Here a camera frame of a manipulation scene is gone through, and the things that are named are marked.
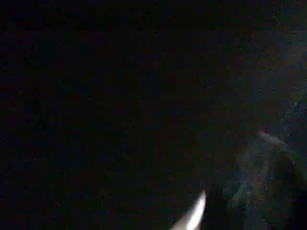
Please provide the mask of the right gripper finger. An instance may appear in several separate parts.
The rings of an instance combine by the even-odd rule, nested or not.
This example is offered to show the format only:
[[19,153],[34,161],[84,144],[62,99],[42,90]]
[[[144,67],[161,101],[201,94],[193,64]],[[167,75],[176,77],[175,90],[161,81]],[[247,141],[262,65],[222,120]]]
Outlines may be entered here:
[[295,202],[307,189],[307,155],[260,131],[238,161],[230,206],[245,230],[284,230]]

